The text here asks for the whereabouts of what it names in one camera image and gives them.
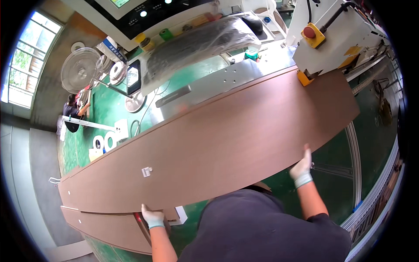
window frame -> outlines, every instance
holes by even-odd
[[[55,32],[53,32],[51,29],[47,28],[46,26],[44,26],[44,25],[42,25],[42,24],[38,23],[37,21],[33,20],[33,19],[32,19],[32,16],[34,15],[34,13],[35,13],[35,12],[39,13],[40,15],[44,16],[45,18],[47,18],[47,19],[51,20],[52,22],[56,23],[57,25],[59,25],[59,30],[58,30],[58,32],[57,32],[57,33],[55,33]],[[25,41],[21,40],[21,39],[20,39],[20,37],[21,37],[21,36],[19,36],[19,39],[18,39],[18,41],[16,42],[16,45],[15,45],[15,49],[13,50],[13,55],[12,55],[12,57],[11,57],[11,59],[10,59],[10,63],[9,63],[9,65],[8,65],[8,66],[9,66],[9,74],[8,74],[8,79],[7,79],[7,89],[8,89],[8,90],[7,90],[7,103],[10,103],[10,104],[14,104],[14,105],[17,105],[17,106],[23,107],[23,108],[25,108],[25,109],[27,109],[27,110],[30,110],[30,111],[32,112],[32,109],[33,109],[33,104],[34,104],[34,98],[35,98],[35,95],[36,95],[36,91],[38,90],[39,79],[40,79],[40,78],[41,78],[41,76],[42,76],[42,73],[43,73],[43,71],[44,71],[44,67],[45,67],[45,63],[46,63],[46,61],[47,61],[47,59],[48,59],[48,57],[49,57],[49,55],[50,55],[50,53],[51,53],[52,48],[53,48],[53,47],[54,47],[54,45],[55,45],[55,42],[57,41],[58,37],[60,36],[60,34],[61,34],[61,32],[62,32],[62,30],[63,30],[63,28],[64,28],[64,25],[62,24],[62,22],[58,21],[57,19],[54,19],[53,17],[51,17],[50,15],[46,14],[45,12],[43,12],[42,10],[39,10],[39,9],[35,9],[35,10],[33,11],[33,13],[32,13],[32,15],[30,16],[30,18],[26,21],[25,27],[28,25],[28,23],[29,23],[30,21],[32,21],[32,22],[36,23],[37,25],[41,26],[43,29],[46,29],[46,30],[50,31],[51,33],[55,34],[55,36],[54,36],[54,38],[53,38],[53,40],[52,40],[51,44],[49,45],[48,50],[47,50],[47,51],[45,51],[45,52],[44,52],[44,51],[42,51],[40,48],[38,48],[38,47],[36,47],[36,46],[33,46],[33,45],[31,45],[31,44],[29,44],[29,43],[27,43],[27,42],[25,42]],[[38,51],[40,51],[40,52],[44,53],[44,54],[45,54],[44,58],[41,58],[41,57],[39,57],[39,56],[37,56],[37,55],[31,54],[30,52],[23,50],[22,48],[19,48],[19,47],[18,47],[19,42],[21,42],[21,43],[23,43],[23,44],[25,44],[25,45],[27,45],[27,46],[29,46],[29,47],[31,47],[31,48],[33,48],[33,49],[35,49],[35,50],[38,50]],[[12,65],[12,63],[13,63],[13,59],[14,59],[15,54],[16,54],[16,50],[19,50],[19,51],[21,51],[21,52],[23,52],[23,53],[25,53],[25,54],[27,54],[27,55],[30,55],[30,56],[32,56],[32,57],[34,57],[34,58],[36,58],[36,59],[38,59],[38,60],[40,60],[40,61],[42,61],[42,62],[43,62],[43,63],[42,63],[42,66],[41,66],[41,68],[40,68],[40,70],[39,70],[39,75],[38,75],[38,77],[34,76],[34,75],[33,75],[32,73],[30,73],[30,72],[25,72],[24,70],[22,70],[22,69],[20,69],[20,68],[17,68],[16,66],[13,66],[13,65]],[[21,88],[19,88],[19,87],[16,87],[16,86],[14,86],[14,85],[11,85],[11,84],[10,84],[10,78],[11,78],[11,71],[12,71],[12,69],[14,69],[14,70],[16,70],[16,71],[19,71],[19,72],[21,72],[21,73],[24,73],[24,74],[26,74],[28,77],[30,76],[30,77],[36,78],[36,85],[35,85],[35,90],[34,90],[34,92],[33,92],[33,93],[32,93],[32,92],[30,92],[30,91],[27,91],[27,90],[25,90],[25,89],[21,89]],[[31,98],[31,105],[30,105],[30,107],[27,107],[26,105],[19,104],[18,102],[13,102],[13,101],[10,101],[10,99],[9,99],[9,96],[10,96],[9,89],[10,89],[10,87],[12,87],[12,89],[17,90],[17,91],[20,91],[20,92],[22,92],[22,93],[25,93],[25,94],[28,94],[28,95],[32,95],[32,98]]]

window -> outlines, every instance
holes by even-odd
[[[34,12],[10,60],[1,101],[30,109],[44,59],[61,26]]]

emergency stop button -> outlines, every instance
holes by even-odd
[[[305,37],[310,38],[310,39],[313,39],[313,38],[316,37],[316,33],[314,32],[314,29],[309,27],[309,26],[306,26],[303,29],[303,33],[304,33]]]
[[[325,42],[326,37],[320,30],[313,24],[308,23],[303,30],[301,30],[301,36],[307,42],[307,44],[314,49],[319,48],[322,43]]]

green tape roll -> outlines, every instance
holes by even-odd
[[[172,33],[169,31],[169,29],[167,28],[161,30],[159,35],[161,38],[163,38],[164,41],[168,41],[174,37]]]

plastic bag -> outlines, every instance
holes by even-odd
[[[164,84],[179,69],[261,42],[238,17],[226,17],[184,32],[140,56],[143,96]]]
[[[124,54],[122,54],[118,50],[118,44],[109,36],[107,36],[105,40],[103,40],[100,44],[98,44],[96,48],[100,50],[102,53],[104,53],[105,56],[110,58],[115,63],[119,61],[122,61],[122,62],[127,61]]]
[[[65,131],[67,130],[64,120],[62,120],[62,115],[59,115],[57,120],[57,135],[59,139],[64,142],[65,140]]]

